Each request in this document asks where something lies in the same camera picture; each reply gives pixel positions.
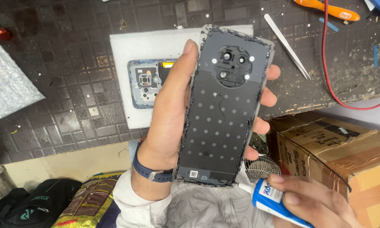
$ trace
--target bubble wrap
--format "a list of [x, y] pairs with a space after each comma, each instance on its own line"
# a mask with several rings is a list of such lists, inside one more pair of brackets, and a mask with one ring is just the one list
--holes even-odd
[[0, 46], [0, 118], [44, 98]]

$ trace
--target glue tube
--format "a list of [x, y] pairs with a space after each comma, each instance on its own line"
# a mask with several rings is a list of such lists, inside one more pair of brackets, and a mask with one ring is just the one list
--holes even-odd
[[259, 179], [256, 184], [239, 183], [239, 187], [250, 193], [254, 207], [305, 228], [314, 228], [309, 222], [293, 215], [283, 204], [284, 192], [273, 188], [267, 180]]

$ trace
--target red cap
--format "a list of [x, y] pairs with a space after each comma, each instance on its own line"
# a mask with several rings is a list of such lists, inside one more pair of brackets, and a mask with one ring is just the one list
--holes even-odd
[[4, 28], [0, 28], [0, 41], [6, 41], [10, 39], [10, 33]]

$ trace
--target white sleeve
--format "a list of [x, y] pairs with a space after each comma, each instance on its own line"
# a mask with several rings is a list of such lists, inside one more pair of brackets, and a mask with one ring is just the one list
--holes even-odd
[[166, 223], [167, 206], [171, 194], [163, 200], [151, 201], [141, 198], [132, 189], [131, 170], [121, 175], [113, 191], [114, 201], [121, 210], [117, 227], [163, 227]]

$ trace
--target qr code sticker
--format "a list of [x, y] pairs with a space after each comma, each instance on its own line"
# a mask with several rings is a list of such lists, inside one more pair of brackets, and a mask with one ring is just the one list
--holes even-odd
[[197, 175], [198, 175], [198, 171], [193, 171], [193, 170], [190, 171], [190, 177], [197, 177]]

